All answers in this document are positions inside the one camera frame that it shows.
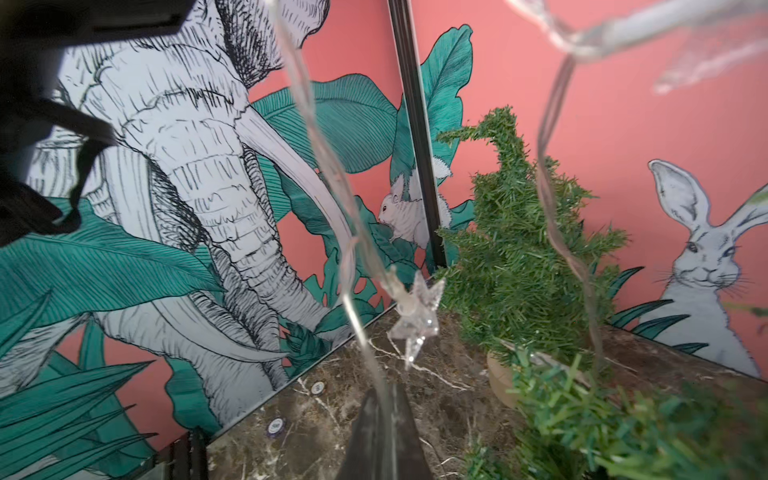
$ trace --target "brown marble surface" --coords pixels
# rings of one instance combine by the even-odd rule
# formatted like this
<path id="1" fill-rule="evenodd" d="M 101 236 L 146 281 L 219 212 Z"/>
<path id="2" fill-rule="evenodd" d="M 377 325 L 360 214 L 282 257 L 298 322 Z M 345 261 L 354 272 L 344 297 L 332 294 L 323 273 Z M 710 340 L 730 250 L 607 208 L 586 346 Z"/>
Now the brown marble surface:
<path id="1" fill-rule="evenodd" d="M 485 354 L 458 337 L 456 318 L 441 314 L 441 333 L 428 340 L 417 367 L 406 372 L 386 337 L 395 321 L 387 313 L 368 328 L 390 382 L 403 382 L 426 459 L 436 478 L 461 478 L 462 456 L 478 437 L 513 448 L 519 414 L 504 407 L 488 385 Z M 735 392 L 747 403 L 768 396 L 768 384 L 606 326 L 606 356 L 613 381 L 625 389 L 678 392 L 683 381 Z M 310 395 L 313 383 L 325 390 Z M 371 381 L 359 347 L 349 342 L 208 447 L 210 480 L 332 479 L 341 465 L 360 402 Z M 266 436 L 277 416 L 288 423 L 276 439 Z"/>
<path id="2" fill-rule="evenodd" d="M 461 471 L 460 458 L 469 441 L 481 436 L 490 445 L 512 445 L 520 417 L 491 393 L 485 354 L 459 340 L 455 319 L 441 317 L 440 336 L 427 341 L 408 372 L 386 336 L 396 320 L 394 312 L 368 331 L 388 381 L 406 384 L 432 472 L 460 478 L 451 472 Z M 402 351 L 402 344 L 396 346 Z M 318 381 L 326 388 L 315 397 L 309 389 Z M 357 343 L 347 343 L 211 443 L 210 480 L 335 478 L 352 422 L 371 385 Z M 288 425 L 280 437 L 269 439 L 266 427 L 277 416 Z"/>

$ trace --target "pink wall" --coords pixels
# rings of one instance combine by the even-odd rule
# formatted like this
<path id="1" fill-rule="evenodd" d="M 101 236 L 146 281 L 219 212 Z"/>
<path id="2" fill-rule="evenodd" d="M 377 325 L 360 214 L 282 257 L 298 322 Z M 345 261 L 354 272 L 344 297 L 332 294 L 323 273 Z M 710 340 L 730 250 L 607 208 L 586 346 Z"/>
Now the pink wall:
<path id="1" fill-rule="evenodd" d="M 575 27 L 593 25 L 646 5 L 648 0 L 616 2 L 549 2 L 554 12 Z M 476 123 L 495 107 L 510 104 L 519 129 L 530 141 L 559 66 L 561 54 L 543 34 L 517 16 L 504 0 L 481 4 L 462 0 L 412 0 L 419 55 L 424 61 L 435 40 L 450 27 L 472 27 L 472 79 L 459 95 L 465 122 Z M 586 223 L 599 228 L 612 223 L 631 236 L 617 260 L 623 268 L 646 266 L 618 297 L 620 309 L 659 298 L 671 264 L 687 241 L 688 232 L 660 208 L 647 163 L 654 158 L 688 170 L 712 203 L 710 221 L 725 221 L 755 190 L 768 182 L 768 111 L 766 60 L 741 65 L 713 80 L 656 96 L 651 87 L 686 38 L 677 32 L 595 65 L 577 69 L 550 153 L 562 171 L 600 198 L 584 212 Z M 496 168 L 484 144 L 462 144 L 440 191 L 451 207 L 468 197 L 469 175 Z M 750 283 L 742 298 L 731 300 L 765 305 L 768 256 L 763 245 L 768 226 L 755 227 L 737 242 L 735 261 Z M 768 334 L 761 320 L 748 313 L 730 314 L 740 336 L 763 372 L 768 372 Z"/>
<path id="2" fill-rule="evenodd" d="M 399 108 L 402 84 L 394 41 L 386 1 L 332 0 L 325 24 L 307 39 L 302 54 L 314 81 L 331 81 L 350 73 L 364 74 Z M 250 100 L 255 101 L 288 84 L 286 72 L 274 71 L 250 90 Z M 377 214 L 382 199 L 389 193 L 389 161 L 349 175 L 349 179 L 355 195 Z M 299 276 L 306 279 L 315 274 L 322 280 L 326 261 L 324 255 L 318 254 L 323 251 L 322 239 L 307 232 L 293 213 L 279 222 L 278 230 L 286 258 Z"/>

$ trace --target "clear plastic star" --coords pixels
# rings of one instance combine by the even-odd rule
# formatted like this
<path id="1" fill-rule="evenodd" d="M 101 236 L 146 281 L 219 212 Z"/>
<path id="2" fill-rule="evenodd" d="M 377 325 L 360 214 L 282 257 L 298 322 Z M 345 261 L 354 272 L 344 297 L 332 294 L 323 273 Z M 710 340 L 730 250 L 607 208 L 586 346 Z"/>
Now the clear plastic star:
<path id="1" fill-rule="evenodd" d="M 406 341 L 406 369 L 411 368 L 419 355 L 427 337 L 437 336 L 440 326 L 437 320 L 437 308 L 440 305 L 445 280 L 440 280 L 432 288 L 427 286 L 420 271 L 413 277 L 413 287 L 405 301 L 399 301 L 395 310 L 400 319 L 389 331 L 390 338 Z"/>

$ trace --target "tropical leaf mural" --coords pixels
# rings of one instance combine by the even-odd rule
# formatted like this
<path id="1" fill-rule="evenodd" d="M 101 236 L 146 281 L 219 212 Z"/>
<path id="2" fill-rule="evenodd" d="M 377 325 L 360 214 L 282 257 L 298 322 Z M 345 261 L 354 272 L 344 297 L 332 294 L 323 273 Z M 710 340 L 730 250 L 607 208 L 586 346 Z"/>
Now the tropical leaf mural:
<path id="1" fill-rule="evenodd" d="M 208 406 L 203 380 L 187 360 L 165 357 L 174 371 L 165 384 L 165 392 L 174 404 L 174 420 L 188 430 L 199 427 L 207 435 L 221 430 L 221 424 Z"/>
<path id="2" fill-rule="evenodd" d="M 67 199 L 48 200 L 68 209 Z M 194 255 L 129 235 L 99 218 L 87 200 L 79 209 L 76 232 L 30 233 L 0 249 L 0 312 L 18 312 L 50 292 L 48 308 L 34 325 L 46 326 L 83 312 L 221 289 Z"/>
<path id="3" fill-rule="evenodd" d="M 29 324 L 31 319 L 40 316 L 49 300 L 50 296 L 46 295 L 30 305 L 26 309 L 28 318 L 22 323 Z M 152 436 L 129 434 L 110 439 L 108 437 L 125 430 L 104 429 L 110 422 L 117 422 L 112 426 L 118 429 L 124 426 L 121 421 L 123 407 L 116 399 L 114 402 L 110 400 L 114 399 L 114 393 L 121 386 L 148 364 L 97 366 L 97 359 L 90 355 L 88 361 L 93 364 L 93 369 L 81 371 L 75 366 L 65 366 L 65 374 L 49 372 L 28 388 L 0 399 L 0 445 L 3 445 L 0 478 L 13 475 L 53 454 L 60 461 L 39 470 L 32 477 L 66 478 Z M 93 445 L 96 442 L 88 438 L 92 435 L 101 435 L 104 441 Z M 78 446 L 80 452 L 68 455 L 72 448 Z M 140 450 L 141 447 L 131 449 L 132 452 Z M 125 475 L 136 465 L 129 465 L 122 474 L 115 470 L 114 474 Z"/>
<path id="4" fill-rule="evenodd" d="M 640 272 L 643 268 L 645 267 L 636 266 L 634 268 L 630 268 L 619 273 L 616 279 L 608 287 L 608 295 L 611 298 L 614 298 L 616 294 L 619 292 L 619 290 L 621 290 L 621 287 L 623 287 L 624 284 L 627 282 L 627 280 L 629 280 L 635 273 Z M 641 316 L 645 315 L 646 313 L 652 312 L 655 309 L 664 305 L 668 305 L 672 302 L 673 300 L 669 300 L 669 299 L 652 300 L 650 302 L 641 303 L 640 305 L 632 306 L 628 309 L 621 310 L 620 312 L 616 312 L 611 317 L 611 325 L 617 328 L 623 329 L 627 325 L 629 325 L 632 322 L 632 320 L 638 319 Z M 681 320 L 688 318 L 689 316 L 690 315 L 664 316 L 658 319 L 651 320 L 649 322 L 642 323 L 640 325 L 636 325 L 630 331 L 636 335 L 642 336 L 643 338 L 652 340 L 652 339 L 655 339 L 665 329 L 671 327 L 677 322 L 680 322 Z M 705 346 L 708 346 L 708 344 L 707 343 L 684 343 L 682 345 L 674 346 L 673 348 L 678 349 L 684 353 L 693 354 L 697 350 L 702 349 Z"/>
<path id="5" fill-rule="evenodd" d="M 464 108 L 458 91 L 469 83 L 472 74 L 471 36 L 472 29 L 469 25 L 451 28 L 440 35 L 422 64 L 422 84 L 429 131 L 432 136 L 432 154 L 449 167 L 456 154 L 458 142 L 444 144 L 435 141 L 435 138 L 441 132 L 455 130 L 462 126 Z M 405 97 L 403 97 L 397 112 L 397 130 L 392 149 L 392 163 L 389 167 L 389 182 L 393 184 L 397 177 L 405 176 L 406 184 L 403 191 L 405 200 L 409 200 L 408 182 L 414 168 L 415 153 L 411 139 L 411 126 Z"/>
<path id="6" fill-rule="evenodd" d="M 360 74 L 328 82 L 313 82 L 317 123 L 339 156 L 347 173 L 374 167 L 392 154 L 397 109 L 373 81 Z M 306 126 L 288 88 L 252 103 L 252 106 L 310 166 L 317 168 L 306 136 Z M 259 156 L 266 191 L 275 221 L 291 211 L 274 164 Z"/>

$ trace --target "green foliage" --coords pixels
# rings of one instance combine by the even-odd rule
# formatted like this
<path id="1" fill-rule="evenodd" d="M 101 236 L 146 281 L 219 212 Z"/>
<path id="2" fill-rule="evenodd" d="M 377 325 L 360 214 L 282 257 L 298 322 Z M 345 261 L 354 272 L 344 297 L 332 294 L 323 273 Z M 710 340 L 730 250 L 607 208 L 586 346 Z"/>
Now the green foliage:
<path id="1" fill-rule="evenodd" d="M 103 458 L 120 450 L 131 443 L 138 442 L 151 435 L 136 435 L 126 439 L 116 440 L 107 445 L 100 445 L 92 450 L 78 453 L 72 457 L 63 458 L 53 465 L 42 468 L 31 475 L 27 475 L 25 480 L 64 480 L 74 475 L 83 468 L 100 462 Z"/>
<path id="2" fill-rule="evenodd" d="M 210 256 L 210 251 L 208 250 L 208 247 L 204 243 L 201 243 L 197 246 L 197 249 L 194 252 L 194 256 L 205 266 L 205 269 L 208 270 L 210 275 L 213 278 L 218 278 L 219 273 L 216 271 L 216 267 L 214 266 L 214 259 Z M 220 306 L 224 306 L 224 289 L 218 289 L 210 291 L 211 296 L 214 298 L 216 303 L 218 303 Z"/>
<path id="3" fill-rule="evenodd" d="M 451 231 L 465 230 L 475 219 L 475 201 L 467 200 L 451 209 Z"/>
<path id="4" fill-rule="evenodd" d="M 66 210 L 68 200 L 49 200 Z M 128 235 L 97 217 L 86 200 L 80 211 L 77 232 L 29 234 L 0 250 L 8 280 L 0 311 L 15 312 L 0 320 L 0 358 L 31 328 L 70 316 L 196 290 L 220 292 L 215 272 L 195 256 Z M 199 254 L 210 265 L 207 251 Z M 90 319 L 78 365 L 52 352 L 29 387 L 0 399 L 0 443 L 11 456 L 0 462 L 0 477 L 51 454 L 60 462 L 36 475 L 64 478 L 88 467 L 112 477 L 133 471 L 154 454 L 145 440 L 154 434 L 136 430 L 114 393 L 146 365 L 106 366 L 104 333 Z"/>
<path id="5" fill-rule="evenodd" d="M 397 110 L 370 78 L 345 75 L 333 81 L 313 82 L 313 90 L 317 124 L 348 173 L 368 170 L 392 154 Z M 317 167 L 304 120 L 288 88 L 252 106 L 301 158 L 312 168 Z M 259 156 L 259 166 L 275 221 L 280 221 L 291 211 L 291 202 L 272 161 Z"/>
<path id="6" fill-rule="evenodd" d="M 547 240 L 535 166 L 526 159 L 511 109 L 495 109 L 476 127 L 438 139 L 488 139 L 499 161 L 498 172 L 473 178 L 476 230 L 442 231 L 446 243 L 460 252 L 458 262 L 439 273 L 447 278 L 443 304 L 461 315 L 462 331 L 475 343 L 504 352 L 495 340 L 501 337 L 570 361 L 585 346 L 588 329 L 582 286 Z M 556 167 L 548 159 L 558 226 L 571 251 L 587 265 L 596 265 L 625 244 L 626 234 L 609 227 L 585 236 L 579 210 L 590 193 L 574 178 L 555 175 Z M 603 319 L 613 311 L 610 292 L 617 278 L 615 267 L 594 277 Z"/>
<path id="7" fill-rule="evenodd" d="M 188 430 L 200 427 L 207 435 L 221 430 L 221 424 L 211 412 L 203 390 L 203 380 L 187 360 L 165 357 L 174 371 L 165 384 L 165 392 L 174 404 L 174 420 Z"/>
<path id="8" fill-rule="evenodd" d="M 93 317 L 88 320 L 85 327 L 78 364 L 81 371 L 107 366 L 104 361 L 104 331 Z M 107 415 L 109 412 L 120 411 L 122 408 L 117 396 L 111 395 L 101 403 L 94 405 L 88 411 L 87 417 L 95 418 L 100 415 Z M 121 412 L 120 415 L 116 415 L 115 418 L 95 429 L 88 438 L 98 445 L 107 445 L 110 442 L 136 435 L 139 435 L 139 431 L 128 416 Z M 102 472 L 108 472 L 112 476 L 127 475 L 137 468 L 142 460 L 152 455 L 154 455 L 154 449 L 146 441 L 138 440 L 104 457 L 96 465 L 96 468 Z"/>
<path id="9" fill-rule="evenodd" d="M 518 478 L 525 480 L 582 480 L 588 477 L 586 458 L 538 430 L 525 428 L 517 432 L 514 451 Z"/>
<path id="10" fill-rule="evenodd" d="M 68 201 L 49 198 L 67 210 Z M 0 249 L 0 312 L 17 313 L 50 293 L 34 327 L 83 312 L 120 310 L 196 290 L 220 290 L 194 255 L 133 237 L 80 201 L 82 225 L 74 233 L 30 233 Z"/>
<path id="11" fill-rule="evenodd" d="M 647 338 L 649 340 L 655 339 L 659 333 L 663 332 L 665 329 L 668 329 L 672 325 L 674 325 L 677 322 L 680 322 L 681 320 L 685 320 L 690 315 L 670 315 L 670 316 L 662 316 L 661 318 L 649 320 L 645 323 L 641 323 L 640 325 L 634 327 L 631 332 L 635 333 L 639 336 L 642 336 L 644 338 Z"/>
<path id="12" fill-rule="evenodd" d="M 650 302 L 641 303 L 640 305 L 632 306 L 626 310 L 621 310 L 620 312 L 616 312 L 611 317 L 611 325 L 616 326 L 620 329 L 624 328 L 632 320 L 640 318 L 646 313 L 653 312 L 655 309 L 659 308 L 660 306 L 667 305 L 668 303 L 672 303 L 673 301 L 674 300 L 671 300 L 671 299 L 652 300 Z"/>
<path id="13" fill-rule="evenodd" d="M 472 29 L 469 25 L 451 28 L 440 35 L 429 56 L 421 66 L 424 99 L 426 101 L 429 130 L 432 132 L 432 154 L 449 167 L 458 145 L 441 144 L 435 141 L 439 132 L 450 131 L 462 126 L 462 99 L 458 91 L 469 83 L 472 75 Z M 411 171 L 415 168 L 415 153 L 411 138 L 411 125 L 405 97 L 400 101 L 397 112 L 397 130 L 389 165 L 389 183 L 404 175 L 403 199 L 409 200 L 408 187 Z"/>
<path id="14" fill-rule="evenodd" d="M 584 454 L 588 470 L 602 466 L 611 477 L 633 480 L 763 478 L 765 406 L 756 422 L 745 418 L 744 425 L 757 427 L 739 435 L 742 444 L 726 449 L 735 416 L 712 394 L 689 388 L 683 396 L 630 398 L 621 389 L 587 389 L 574 380 L 580 360 L 564 372 L 534 366 L 521 349 L 513 383 L 530 427 Z"/>
<path id="15" fill-rule="evenodd" d="M 709 345 L 710 345 L 709 343 L 701 343 L 701 342 L 681 343 L 680 345 L 675 345 L 673 348 L 680 350 L 682 353 L 693 355 L 697 351 Z"/>
<path id="16" fill-rule="evenodd" d="M 627 269 L 616 277 L 616 280 L 611 284 L 611 287 L 608 289 L 608 296 L 610 298 L 614 298 L 617 293 L 619 293 L 619 290 L 621 287 L 624 286 L 624 284 L 629 280 L 635 273 L 639 272 L 645 268 L 644 266 L 636 266 L 635 268 Z"/>
<path id="17" fill-rule="evenodd" d="M 474 442 L 464 457 L 466 480 L 512 480 L 507 464 L 480 442 Z"/>
<path id="18" fill-rule="evenodd" d="M 22 311 L 0 320 L 0 359 L 37 323 L 50 302 L 51 293 L 48 292 Z"/>
<path id="19" fill-rule="evenodd" d="M 321 339 L 306 327 L 282 318 L 280 325 L 288 330 L 286 338 L 280 339 L 280 350 L 290 352 L 291 366 L 285 368 L 290 378 L 301 375 L 331 351 L 331 342 Z"/>
<path id="20" fill-rule="evenodd" d="M 94 345 L 94 338 L 97 337 L 97 335 L 94 334 L 94 330 L 90 331 L 90 333 L 86 336 L 84 336 L 84 343 L 81 347 L 81 357 L 83 356 L 83 350 L 86 349 L 88 351 L 88 356 L 95 356 L 94 351 L 97 351 L 97 349 L 89 348 Z M 52 379 L 58 379 L 62 376 L 72 376 L 79 374 L 83 370 L 80 366 L 75 365 L 74 363 L 70 362 L 68 359 L 66 359 L 62 354 L 59 352 L 52 352 L 51 358 L 48 359 L 48 363 L 45 365 L 45 367 L 40 371 L 35 381 L 32 383 L 33 386 L 38 385 L 43 382 L 47 382 Z M 115 432 L 122 432 L 122 435 L 115 435 L 114 437 L 116 439 L 118 438 L 127 438 L 128 436 L 134 436 L 139 435 L 139 431 L 136 430 L 136 427 L 131 422 L 131 419 L 128 418 L 128 416 L 124 413 L 124 409 L 121 406 L 117 396 L 114 394 L 111 396 L 108 396 L 102 403 L 100 403 L 98 406 L 103 405 L 110 405 L 113 406 L 115 409 L 120 410 L 120 415 L 116 415 L 114 419 L 111 419 L 109 421 L 110 425 L 105 427 L 97 427 L 94 432 L 87 432 L 82 437 L 76 440 L 70 440 L 67 442 L 66 445 L 63 445 L 59 450 L 56 451 L 56 455 L 61 458 L 67 458 L 72 455 L 79 455 L 84 452 L 88 452 L 92 449 L 96 449 L 97 447 L 103 445 L 104 443 L 99 440 L 99 438 L 107 438 L 112 436 L 112 433 L 109 431 L 112 428 L 114 428 Z M 90 410 L 86 412 L 83 415 L 83 419 L 88 419 L 93 417 L 95 410 Z M 120 449 L 116 452 L 111 452 L 106 457 L 101 459 L 97 464 L 93 465 L 95 468 L 97 468 L 99 471 L 107 473 L 108 475 L 112 477 L 118 477 L 121 475 L 125 475 L 127 472 L 133 471 L 136 467 L 138 467 L 147 457 L 154 454 L 154 449 L 143 439 L 137 440 L 135 443 L 129 444 L 126 448 Z"/>
<path id="21" fill-rule="evenodd" d="M 61 356 L 55 353 L 51 359 L 55 362 L 53 358 Z M 35 473 L 35 478 L 66 478 L 94 464 L 101 466 L 102 460 L 118 455 L 123 449 L 134 452 L 136 449 L 131 448 L 134 444 L 139 443 L 137 449 L 141 449 L 141 442 L 152 434 L 119 439 L 102 436 L 103 442 L 91 439 L 110 435 L 112 430 L 107 428 L 108 424 L 117 429 L 123 426 L 124 409 L 109 400 L 146 365 L 94 367 L 85 371 L 74 365 L 65 366 L 66 374 L 49 373 L 47 379 L 0 399 L 0 445 L 3 445 L 0 478 L 52 454 L 58 455 L 60 462 Z M 125 473 L 115 472 L 114 476 Z"/>
<path id="22" fill-rule="evenodd" d="M 363 325 L 367 325 L 380 314 L 376 307 L 365 300 L 355 298 L 352 302 Z M 346 325 L 348 322 L 344 305 L 338 305 L 323 317 L 323 320 L 321 320 L 320 324 L 315 328 L 315 333 L 330 332 L 331 330 Z"/>

